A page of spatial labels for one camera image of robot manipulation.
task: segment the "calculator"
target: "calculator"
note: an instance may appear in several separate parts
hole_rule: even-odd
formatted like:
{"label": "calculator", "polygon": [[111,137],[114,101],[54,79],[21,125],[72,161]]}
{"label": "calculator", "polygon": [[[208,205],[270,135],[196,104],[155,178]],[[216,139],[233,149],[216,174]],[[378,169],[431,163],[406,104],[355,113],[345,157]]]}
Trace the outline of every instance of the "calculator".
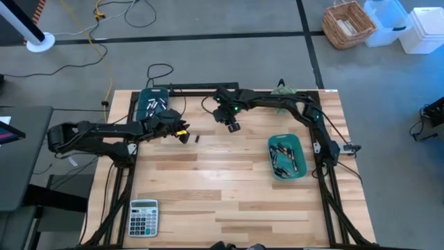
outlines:
{"label": "calculator", "polygon": [[130,237],[155,237],[158,226],[159,207],[156,200],[139,199],[130,202]]}

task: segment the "wicker basket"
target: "wicker basket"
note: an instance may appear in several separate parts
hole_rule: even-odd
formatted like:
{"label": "wicker basket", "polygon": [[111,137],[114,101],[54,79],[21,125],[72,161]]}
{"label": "wicker basket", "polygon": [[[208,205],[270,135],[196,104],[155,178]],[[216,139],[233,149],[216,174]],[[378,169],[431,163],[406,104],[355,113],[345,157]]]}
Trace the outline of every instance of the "wicker basket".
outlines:
{"label": "wicker basket", "polygon": [[[325,36],[337,49],[347,49],[364,42],[377,29],[375,23],[356,2],[346,3],[329,7],[324,14],[322,28]],[[337,24],[337,20],[349,21],[356,34],[347,35]]]}

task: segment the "calculator keypad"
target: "calculator keypad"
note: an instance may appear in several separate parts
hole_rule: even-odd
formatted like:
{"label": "calculator keypad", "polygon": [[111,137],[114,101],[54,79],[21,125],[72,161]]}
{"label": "calculator keypad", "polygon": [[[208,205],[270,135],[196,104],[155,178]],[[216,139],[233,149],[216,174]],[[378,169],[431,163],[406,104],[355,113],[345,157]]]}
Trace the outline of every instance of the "calculator keypad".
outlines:
{"label": "calculator keypad", "polygon": [[156,213],[156,210],[148,213],[131,213],[129,234],[154,236],[157,233]]}

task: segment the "calculator display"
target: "calculator display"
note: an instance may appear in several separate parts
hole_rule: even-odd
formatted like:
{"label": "calculator display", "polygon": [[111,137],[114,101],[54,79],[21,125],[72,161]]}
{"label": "calculator display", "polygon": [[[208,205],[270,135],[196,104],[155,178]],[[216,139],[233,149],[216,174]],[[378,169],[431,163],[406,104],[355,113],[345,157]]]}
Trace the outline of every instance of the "calculator display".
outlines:
{"label": "calculator display", "polygon": [[152,208],[156,207],[156,202],[146,201],[146,202],[133,202],[131,203],[133,208]]}

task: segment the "black desk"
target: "black desk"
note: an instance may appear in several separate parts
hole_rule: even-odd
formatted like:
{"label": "black desk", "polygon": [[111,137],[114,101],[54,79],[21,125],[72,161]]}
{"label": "black desk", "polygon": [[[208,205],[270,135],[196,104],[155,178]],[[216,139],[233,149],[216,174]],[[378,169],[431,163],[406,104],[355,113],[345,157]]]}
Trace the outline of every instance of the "black desk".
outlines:
{"label": "black desk", "polygon": [[0,147],[0,211],[22,206],[52,113],[52,107],[43,106],[0,109],[0,116],[11,116],[10,125],[26,134]]}
{"label": "black desk", "polygon": [[0,108],[0,116],[11,116],[10,125],[26,134],[0,147],[0,249],[24,247],[42,206],[86,211],[86,198],[29,184],[52,113],[48,106]]}

